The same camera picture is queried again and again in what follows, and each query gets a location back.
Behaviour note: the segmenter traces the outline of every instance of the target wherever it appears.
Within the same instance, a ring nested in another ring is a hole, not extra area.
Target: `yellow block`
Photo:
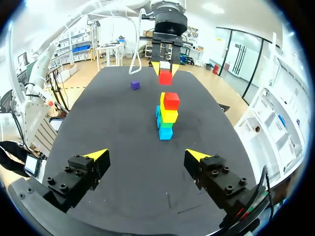
[[[176,71],[178,70],[179,65],[178,64],[172,64],[172,76],[174,77]]]
[[[100,156],[103,155],[104,152],[106,152],[108,149],[103,149],[103,150],[100,150],[100,151],[96,151],[96,152],[92,152],[90,154],[86,154],[84,156],[88,156],[89,158],[93,158],[94,161],[96,161]]]
[[[159,62],[152,61],[152,66],[154,68],[154,71],[156,72],[157,76],[159,75]]]
[[[194,158],[200,162],[200,159],[202,158],[205,158],[205,157],[212,157],[210,155],[207,155],[207,154],[204,154],[204,153],[201,153],[201,152],[197,152],[197,151],[194,151],[194,150],[191,150],[191,149],[186,149],[186,151],[189,151],[191,153],[191,155],[194,156]]]
[[[164,123],[175,123],[177,120],[177,117],[178,117],[178,112],[165,109],[164,96],[165,96],[165,92],[161,93],[160,106],[159,106],[161,109],[163,122]]]

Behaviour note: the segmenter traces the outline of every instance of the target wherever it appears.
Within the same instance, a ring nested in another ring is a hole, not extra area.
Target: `toy block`
[[[161,117],[158,116],[158,118],[157,118],[157,128],[160,129],[160,127],[161,127]]]
[[[164,123],[162,116],[160,116],[160,126],[161,128],[172,128],[174,123]]]
[[[156,119],[158,118],[159,114],[160,114],[160,108],[159,108],[159,106],[157,106],[157,108],[156,108]]]
[[[172,85],[173,75],[169,70],[160,69],[158,83],[160,85]]]
[[[160,128],[158,131],[160,140],[170,140],[173,136],[172,128]]]
[[[130,86],[133,90],[140,88],[140,83],[138,81],[131,81]]]
[[[171,111],[177,111],[179,104],[180,104],[180,99],[175,92],[166,92],[164,95],[164,108],[166,110],[171,110]]]
[[[165,92],[161,93],[160,98],[160,112],[162,115],[163,122],[165,123],[175,123],[178,117],[177,111],[167,111],[164,108],[163,100],[164,100]]]

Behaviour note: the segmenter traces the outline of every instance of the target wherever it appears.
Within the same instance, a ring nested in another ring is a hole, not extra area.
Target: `red fire extinguisher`
[[[219,65],[218,64],[216,64],[215,65],[215,68],[213,68],[213,73],[216,75],[217,73],[218,73],[218,70],[219,70]]]

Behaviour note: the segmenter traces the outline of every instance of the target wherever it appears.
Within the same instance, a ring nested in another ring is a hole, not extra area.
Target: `stacked blocks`
[[[140,83],[138,81],[131,81],[130,86],[133,90],[140,88]]]
[[[170,140],[173,136],[173,124],[178,117],[179,97],[176,93],[163,92],[160,105],[156,108],[157,127],[160,140]]]

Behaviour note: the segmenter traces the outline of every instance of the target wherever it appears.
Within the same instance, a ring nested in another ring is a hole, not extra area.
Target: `green block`
[[[161,128],[172,128],[174,123],[164,123],[162,116],[160,116]]]

